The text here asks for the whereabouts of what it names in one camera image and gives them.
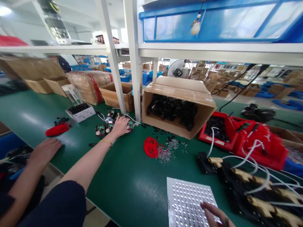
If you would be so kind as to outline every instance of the shelf post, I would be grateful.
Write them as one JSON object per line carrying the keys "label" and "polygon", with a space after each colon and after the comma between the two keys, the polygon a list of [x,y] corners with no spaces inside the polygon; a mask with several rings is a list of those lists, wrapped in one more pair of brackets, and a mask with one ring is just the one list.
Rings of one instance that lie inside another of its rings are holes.
{"label": "shelf post", "polygon": [[111,32],[110,17],[107,10],[106,0],[95,0],[97,12],[99,15],[100,25],[102,28],[103,38],[105,42],[105,47],[107,50],[108,60],[110,62],[110,68],[113,75],[113,80],[116,88],[116,93],[118,96],[118,101],[122,114],[126,114],[125,101],[123,97],[122,85],[119,74],[119,67],[117,61],[117,55],[113,40],[113,35]]}
{"label": "shelf post", "polygon": [[142,80],[142,63],[139,57],[138,47],[138,15],[137,1],[124,0],[125,23],[128,34],[129,55],[132,70],[132,82],[134,91],[134,105],[136,121],[141,122],[140,82]]}

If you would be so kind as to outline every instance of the dark sleeve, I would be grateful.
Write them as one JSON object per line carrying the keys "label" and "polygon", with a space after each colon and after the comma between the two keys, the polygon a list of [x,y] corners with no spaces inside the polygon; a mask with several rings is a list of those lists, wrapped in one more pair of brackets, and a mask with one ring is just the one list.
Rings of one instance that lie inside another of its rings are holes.
{"label": "dark sleeve", "polygon": [[64,181],[54,187],[18,226],[80,227],[85,215],[84,188],[75,181]]}
{"label": "dark sleeve", "polygon": [[15,199],[7,193],[0,192],[0,217],[5,214],[5,212],[14,203]]}

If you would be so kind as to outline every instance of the plastic wrap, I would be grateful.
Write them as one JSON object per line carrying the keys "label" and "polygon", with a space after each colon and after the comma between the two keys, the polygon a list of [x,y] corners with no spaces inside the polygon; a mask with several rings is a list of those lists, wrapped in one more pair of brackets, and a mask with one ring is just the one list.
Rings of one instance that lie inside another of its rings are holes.
{"label": "plastic wrap", "polygon": [[81,99],[93,105],[103,102],[99,87],[113,82],[111,73],[101,71],[75,71],[66,76],[78,89]]}

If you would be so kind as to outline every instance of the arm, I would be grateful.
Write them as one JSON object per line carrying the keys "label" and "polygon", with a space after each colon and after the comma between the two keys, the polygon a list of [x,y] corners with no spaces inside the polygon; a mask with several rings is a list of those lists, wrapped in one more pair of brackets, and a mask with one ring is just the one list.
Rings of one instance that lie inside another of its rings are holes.
{"label": "arm", "polygon": [[[117,117],[113,130],[104,137],[103,140],[113,143],[115,139],[125,133],[129,133],[126,125],[129,119],[125,117]],[[85,193],[90,185],[92,178],[100,167],[108,149],[111,147],[109,142],[99,142],[89,152],[87,152],[61,179],[61,182],[73,180],[82,185]]]}
{"label": "arm", "polygon": [[44,169],[61,146],[59,140],[47,139],[33,150],[25,169],[9,191],[9,195],[15,198],[15,201],[1,217],[1,227],[16,226],[36,189]]}

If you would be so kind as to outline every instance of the red plastic tray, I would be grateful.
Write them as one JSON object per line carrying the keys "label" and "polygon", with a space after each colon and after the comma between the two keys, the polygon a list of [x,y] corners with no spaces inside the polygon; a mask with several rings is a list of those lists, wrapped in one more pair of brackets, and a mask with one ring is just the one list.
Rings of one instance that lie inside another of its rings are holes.
{"label": "red plastic tray", "polygon": [[[215,111],[213,116],[223,117],[225,118],[225,126],[226,126],[226,135],[229,137],[230,143],[227,143],[225,141],[216,139],[214,140],[214,145],[220,148],[223,148],[227,151],[232,151],[235,145],[235,142],[238,137],[238,133],[235,131],[235,126],[232,123],[232,120],[228,117],[228,114],[221,113],[218,111]],[[204,133],[207,123],[203,126],[200,135],[199,140],[203,140],[205,142],[211,143],[212,142],[212,136],[209,136]]]}
{"label": "red plastic tray", "polygon": [[[242,118],[238,117],[231,117],[232,121],[247,121]],[[254,151],[250,157],[255,159],[255,161],[263,166],[272,168],[274,170],[282,170],[284,167],[284,163],[288,154],[288,150],[281,144],[282,140],[279,136],[271,133],[272,138],[272,147],[271,151],[267,155],[264,155],[260,151]],[[239,157],[245,158],[246,155],[242,152],[242,147],[244,145],[244,142],[246,140],[246,137],[242,136],[241,134],[238,134],[236,143],[234,145],[233,153]]]}

